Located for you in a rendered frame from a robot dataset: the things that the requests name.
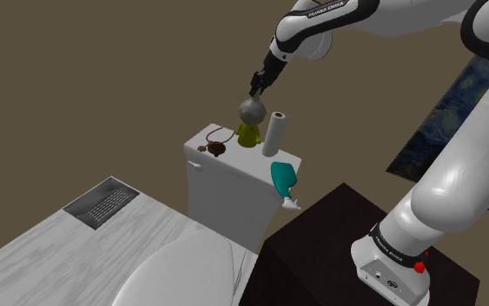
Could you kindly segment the white paper towel roll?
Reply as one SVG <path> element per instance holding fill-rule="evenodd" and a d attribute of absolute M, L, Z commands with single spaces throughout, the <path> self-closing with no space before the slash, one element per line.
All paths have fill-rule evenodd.
<path fill-rule="evenodd" d="M 273 112 L 261 149 L 263 156 L 272 157 L 278 153 L 286 127 L 287 116 L 279 111 Z"/>

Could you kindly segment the teal spray bottle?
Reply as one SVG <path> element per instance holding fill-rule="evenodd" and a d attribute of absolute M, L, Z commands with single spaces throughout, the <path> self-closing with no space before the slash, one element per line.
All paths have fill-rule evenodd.
<path fill-rule="evenodd" d="M 297 184 L 294 167 L 290 163 L 272 162 L 270 173 L 273 185 L 283 200 L 282 208 L 285 210 L 301 210 L 290 194 L 290 190 Z"/>

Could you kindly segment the white toilet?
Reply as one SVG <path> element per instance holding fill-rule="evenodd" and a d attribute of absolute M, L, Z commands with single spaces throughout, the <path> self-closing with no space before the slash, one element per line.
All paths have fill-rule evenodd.
<path fill-rule="evenodd" d="M 111 306 L 239 306 L 271 219 L 281 207 L 272 162 L 301 159 L 283 150 L 265 157 L 232 130 L 211 123 L 183 145 L 188 217 L 174 241 L 130 275 Z"/>

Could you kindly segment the dark robot stand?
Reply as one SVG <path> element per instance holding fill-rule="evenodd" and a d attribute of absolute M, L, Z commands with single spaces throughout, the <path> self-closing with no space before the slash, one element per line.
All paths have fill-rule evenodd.
<path fill-rule="evenodd" d="M 345 183 L 265 241 L 239 306 L 394 306 L 358 276 L 350 253 L 382 219 L 391 245 L 422 253 L 427 306 L 478 306 L 479 279 L 433 247 L 440 233 L 413 214 L 407 196 L 385 213 Z"/>

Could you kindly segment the grey floor vent grille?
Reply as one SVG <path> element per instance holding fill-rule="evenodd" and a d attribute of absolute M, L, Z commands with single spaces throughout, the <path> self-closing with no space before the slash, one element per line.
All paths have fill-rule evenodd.
<path fill-rule="evenodd" d="M 139 191 L 111 176 L 66 205 L 63 210 L 97 230 L 139 194 Z"/>

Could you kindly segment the dark blue wall painting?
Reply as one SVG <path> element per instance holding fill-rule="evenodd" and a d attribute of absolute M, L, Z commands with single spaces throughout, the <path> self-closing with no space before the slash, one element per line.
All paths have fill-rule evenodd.
<path fill-rule="evenodd" d="M 489 90 L 489 60 L 475 56 L 387 167 L 417 183 Z"/>

